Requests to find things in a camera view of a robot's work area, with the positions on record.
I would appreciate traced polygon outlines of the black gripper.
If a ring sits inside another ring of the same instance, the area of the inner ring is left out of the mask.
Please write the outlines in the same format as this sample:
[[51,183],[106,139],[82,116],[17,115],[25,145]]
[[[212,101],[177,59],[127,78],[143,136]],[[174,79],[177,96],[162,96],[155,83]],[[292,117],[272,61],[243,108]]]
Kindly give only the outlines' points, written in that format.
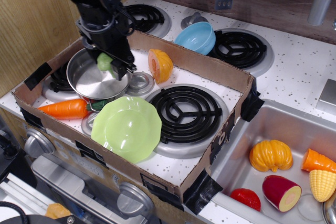
[[113,58],[110,65],[117,80],[137,69],[127,39],[135,30],[130,19],[122,8],[112,14],[101,9],[82,9],[76,21],[82,44],[94,62],[103,52]]

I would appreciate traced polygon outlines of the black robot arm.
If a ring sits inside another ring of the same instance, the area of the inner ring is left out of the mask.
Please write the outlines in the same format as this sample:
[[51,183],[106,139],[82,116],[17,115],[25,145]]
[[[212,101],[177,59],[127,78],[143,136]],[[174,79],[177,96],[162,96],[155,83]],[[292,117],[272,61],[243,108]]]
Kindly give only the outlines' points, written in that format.
[[93,58],[105,53],[112,58],[114,77],[121,80],[136,69],[127,37],[135,31],[135,21],[122,0],[71,0],[80,18],[76,25],[82,43]]

